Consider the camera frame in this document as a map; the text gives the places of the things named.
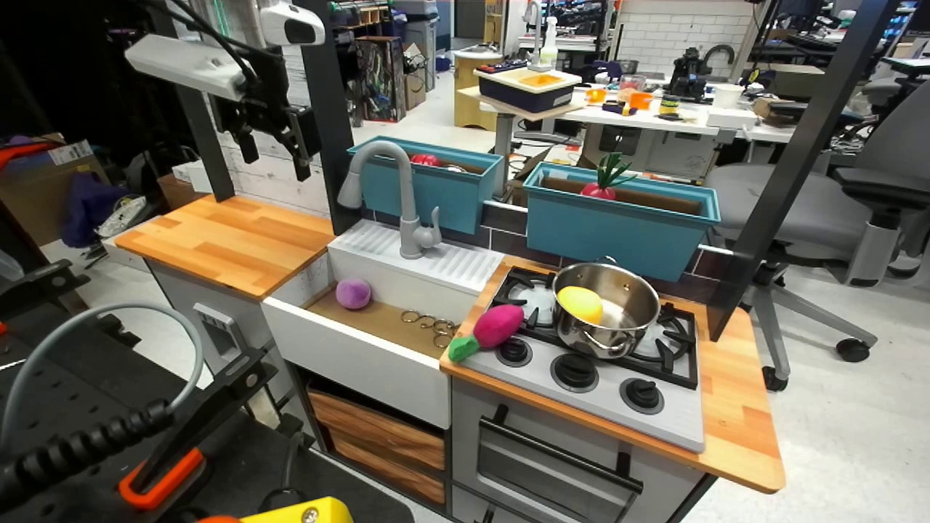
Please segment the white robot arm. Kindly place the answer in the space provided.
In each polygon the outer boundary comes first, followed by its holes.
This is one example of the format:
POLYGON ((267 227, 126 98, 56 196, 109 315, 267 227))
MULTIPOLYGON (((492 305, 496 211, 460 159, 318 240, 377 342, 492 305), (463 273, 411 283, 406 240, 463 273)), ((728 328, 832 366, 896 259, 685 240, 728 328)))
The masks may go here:
POLYGON ((283 48, 322 45, 326 22, 290 0, 271 0, 257 10, 267 41, 267 48, 258 48, 222 34, 191 5, 175 2, 168 18, 207 41, 149 31, 126 48, 129 63, 143 76, 212 96, 222 127, 233 132, 248 163, 258 159, 252 132, 271 132, 290 153, 293 173, 306 179, 322 143, 312 105, 290 96, 283 48))

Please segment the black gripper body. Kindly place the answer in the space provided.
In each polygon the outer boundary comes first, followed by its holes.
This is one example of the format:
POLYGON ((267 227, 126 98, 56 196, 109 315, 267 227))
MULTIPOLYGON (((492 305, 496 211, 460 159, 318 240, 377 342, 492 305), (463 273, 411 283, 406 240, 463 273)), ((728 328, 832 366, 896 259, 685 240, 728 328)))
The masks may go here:
POLYGON ((293 159, 300 179, 312 176, 312 157, 322 151, 318 119, 308 108, 258 108, 251 100, 215 100, 219 127, 231 129, 248 163, 258 159, 257 129, 271 132, 293 159))

